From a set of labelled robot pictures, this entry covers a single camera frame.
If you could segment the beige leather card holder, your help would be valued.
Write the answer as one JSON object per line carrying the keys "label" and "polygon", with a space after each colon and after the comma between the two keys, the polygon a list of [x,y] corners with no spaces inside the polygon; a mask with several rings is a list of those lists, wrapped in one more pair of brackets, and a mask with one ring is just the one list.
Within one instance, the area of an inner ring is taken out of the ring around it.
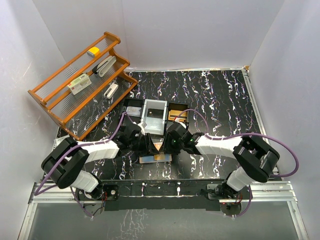
{"label": "beige leather card holder", "polygon": [[156,155],[146,155],[146,156],[139,157],[140,164],[161,163],[161,162],[171,162],[171,161],[172,161],[172,155],[163,153],[163,152],[159,152],[159,154],[156,154]]}

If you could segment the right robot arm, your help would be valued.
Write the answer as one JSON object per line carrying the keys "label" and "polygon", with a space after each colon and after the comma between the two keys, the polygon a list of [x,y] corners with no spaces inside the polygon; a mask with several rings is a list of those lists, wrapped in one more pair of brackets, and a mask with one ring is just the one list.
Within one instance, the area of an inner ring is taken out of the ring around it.
{"label": "right robot arm", "polygon": [[192,134],[184,124],[174,122],[165,133],[160,151],[176,155],[182,150],[190,155],[216,155],[237,160],[240,167],[232,171],[222,184],[203,191],[229,199],[236,198],[253,182],[266,183],[280,159],[280,154],[260,136],[252,134],[219,139],[203,132]]}

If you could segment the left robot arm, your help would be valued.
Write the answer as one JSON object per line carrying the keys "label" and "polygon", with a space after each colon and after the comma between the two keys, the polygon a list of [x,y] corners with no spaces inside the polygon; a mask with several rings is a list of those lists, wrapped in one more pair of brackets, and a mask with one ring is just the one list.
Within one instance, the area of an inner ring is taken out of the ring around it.
{"label": "left robot arm", "polygon": [[129,123],[118,127],[113,136],[102,141],[64,139],[43,160],[41,168],[59,189],[77,188],[97,200],[103,195],[103,184],[83,167],[89,162],[118,158],[125,151],[133,151],[139,157],[159,154],[151,135],[145,133],[141,125]]}

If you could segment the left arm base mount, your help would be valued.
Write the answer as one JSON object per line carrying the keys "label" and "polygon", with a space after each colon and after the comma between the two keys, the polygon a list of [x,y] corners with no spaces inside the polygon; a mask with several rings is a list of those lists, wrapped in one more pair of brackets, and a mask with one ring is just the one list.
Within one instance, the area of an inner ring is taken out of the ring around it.
{"label": "left arm base mount", "polygon": [[81,201],[117,201],[119,198],[119,186],[116,184],[99,185],[92,192],[77,188],[75,193]]}

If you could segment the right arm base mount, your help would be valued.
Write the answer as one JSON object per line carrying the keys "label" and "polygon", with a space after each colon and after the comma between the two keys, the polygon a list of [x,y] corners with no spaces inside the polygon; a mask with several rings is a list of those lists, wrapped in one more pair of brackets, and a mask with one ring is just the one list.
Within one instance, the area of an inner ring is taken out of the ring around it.
{"label": "right arm base mount", "polygon": [[242,190],[234,190],[230,186],[222,184],[207,184],[204,188],[201,188],[199,194],[206,197],[209,200],[222,200],[222,199],[232,199],[232,200],[251,200],[252,194],[247,187]]}

